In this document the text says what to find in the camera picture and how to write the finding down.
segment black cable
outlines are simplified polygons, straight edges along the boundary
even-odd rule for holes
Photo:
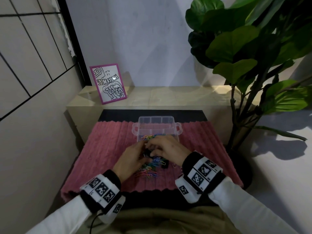
[[[91,232],[92,232],[92,226],[93,226],[93,223],[94,223],[94,221],[96,220],[96,218],[97,218],[98,216],[103,215],[103,214],[104,214],[104,213],[100,213],[100,214],[96,215],[96,217],[93,219],[93,221],[92,221],[92,223],[91,223],[91,226],[90,226],[90,232],[89,232],[89,234],[91,234]]]

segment plastic container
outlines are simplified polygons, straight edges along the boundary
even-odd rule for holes
[[[138,123],[132,126],[132,133],[137,136],[137,141],[145,135],[173,135],[179,141],[182,132],[181,123],[174,122],[172,116],[139,117]]]

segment hand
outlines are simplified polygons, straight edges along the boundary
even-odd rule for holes
[[[179,166],[182,166],[186,157],[191,153],[172,135],[158,135],[148,141],[146,148],[152,150],[151,157],[160,156]]]
[[[145,149],[146,142],[146,140],[142,140],[126,148],[115,164],[113,172],[119,177],[121,183],[127,180],[144,163],[152,161],[148,157],[140,158],[140,155]]]

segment pink mat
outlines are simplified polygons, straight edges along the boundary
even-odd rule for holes
[[[126,147],[136,142],[136,136],[131,132],[133,122],[97,122],[88,137],[72,172],[61,189],[61,196],[70,201],[70,191],[79,192],[81,185],[92,177],[112,169]],[[191,151],[198,151],[223,168],[225,175],[234,183],[243,186],[231,159],[226,153],[221,141],[210,122],[182,123],[183,133],[180,142]],[[168,169],[157,169],[158,177],[131,176],[122,184],[122,191],[142,192],[143,190],[176,189],[175,180],[181,175],[179,166],[170,163]]]

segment white sleeve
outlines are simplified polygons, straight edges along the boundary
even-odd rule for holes
[[[298,234],[284,220],[226,177],[208,194],[242,234]]]
[[[91,212],[81,197],[77,196],[26,234],[73,234],[89,216],[91,216]]]

